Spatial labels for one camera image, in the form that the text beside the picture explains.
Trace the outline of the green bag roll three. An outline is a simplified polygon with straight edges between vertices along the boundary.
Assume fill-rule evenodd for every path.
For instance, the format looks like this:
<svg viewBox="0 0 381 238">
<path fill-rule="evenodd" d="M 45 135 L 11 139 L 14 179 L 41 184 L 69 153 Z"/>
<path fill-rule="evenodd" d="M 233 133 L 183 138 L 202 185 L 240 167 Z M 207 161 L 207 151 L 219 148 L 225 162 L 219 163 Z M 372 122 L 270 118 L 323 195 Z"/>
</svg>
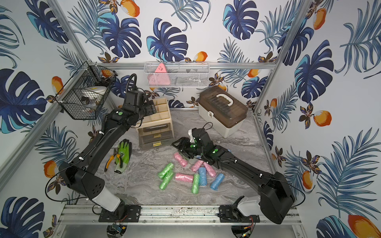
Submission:
<svg viewBox="0 0 381 238">
<path fill-rule="evenodd" d="M 199 183 L 200 183 L 200 174 L 195 173 L 193 175 L 193 182 L 192 182 L 192 188 L 191 188 L 191 192 L 193 194 L 199 193 Z"/>
</svg>

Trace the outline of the green bag roll two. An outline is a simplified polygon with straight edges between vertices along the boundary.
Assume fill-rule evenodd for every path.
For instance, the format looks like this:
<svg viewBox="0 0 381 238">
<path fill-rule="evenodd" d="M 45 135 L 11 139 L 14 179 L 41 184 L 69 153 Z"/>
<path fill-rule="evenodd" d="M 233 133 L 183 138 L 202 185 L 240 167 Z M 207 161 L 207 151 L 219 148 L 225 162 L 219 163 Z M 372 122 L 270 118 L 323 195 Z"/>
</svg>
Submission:
<svg viewBox="0 0 381 238">
<path fill-rule="evenodd" d="M 165 190 L 166 187 L 168 186 L 168 184 L 170 183 L 170 181 L 172 180 L 173 176 L 174 176 L 174 172 L 173 172 L 173 170 L 170 170 L 170 171 L 165 175 L 165 177 L 164 177 L 162 183 L 160 184 L 159 188 L 160 188 L 161 190 Z"/>
</svg>

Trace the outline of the green bag roll one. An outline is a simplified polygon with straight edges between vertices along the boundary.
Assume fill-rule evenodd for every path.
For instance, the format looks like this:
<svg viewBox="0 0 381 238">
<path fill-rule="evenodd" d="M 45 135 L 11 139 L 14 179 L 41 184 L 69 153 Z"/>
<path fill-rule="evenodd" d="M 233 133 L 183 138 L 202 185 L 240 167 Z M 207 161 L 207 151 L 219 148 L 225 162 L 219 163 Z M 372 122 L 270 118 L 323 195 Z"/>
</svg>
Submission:
<svg viewBox="0 0 381 238">
<path fill-rule="evenodd" d="M 174 164 L 173 164 L 172 162 L 170 162 L 169 164 L 167 164 L 167 165 L 165 166 L 165 168 L 164 168 L 161 172 L 158 173 L 159 178 L 160 178 L 160 179 L 164 179 L 164 177 L 166 176 L 166 174 L 167 174 L 171 169 L 173 169 L 173 167 L 174 167 Z"/>
</svg>

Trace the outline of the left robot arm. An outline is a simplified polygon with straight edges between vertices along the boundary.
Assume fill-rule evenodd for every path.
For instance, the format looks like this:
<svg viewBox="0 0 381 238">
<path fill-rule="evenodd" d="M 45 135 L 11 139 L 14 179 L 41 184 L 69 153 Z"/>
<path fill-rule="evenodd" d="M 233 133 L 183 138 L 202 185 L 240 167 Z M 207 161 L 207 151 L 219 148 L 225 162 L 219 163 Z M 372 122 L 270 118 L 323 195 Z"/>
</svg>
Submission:
<svg viewBox="0 0 381 238">
<path fill-rule="evenodd" d="M 59 166 L 66 186 L 112 213 L 122 217 L 125 204 L 112 194 L 105 181 L 95 174 L 115 142 L 144 117 L 156 113 L 154 102 L 138 90 L 127 91 L 120 109 L 114 109 L 103 120 L 102 128 L 91 143 L 70 162 Z"/>
</svg>

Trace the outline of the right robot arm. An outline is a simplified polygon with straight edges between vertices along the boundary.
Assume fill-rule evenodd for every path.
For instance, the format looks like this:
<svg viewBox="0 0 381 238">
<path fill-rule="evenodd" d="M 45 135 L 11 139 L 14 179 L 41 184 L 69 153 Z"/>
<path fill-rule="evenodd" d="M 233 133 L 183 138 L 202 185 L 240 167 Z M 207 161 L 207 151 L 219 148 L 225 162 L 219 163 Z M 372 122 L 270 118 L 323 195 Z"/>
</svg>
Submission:
<svg viewBox="0 0 381 238">
<path fill-rule="evenodd" d="M 271 222 L 280 225 L 296 201 L 283 174 L 271 174 L 240 160 L 230 150 L 214 144 L 205 129 L 191 129 L 188 137 L 178 139 L 172 146 L 182 156 L 206 162 L 254 189 L 258 198 L 243 197 L 236 203 L 236 209 L 246 217 L 257 215 L 260 210 Z"/>
</svg>

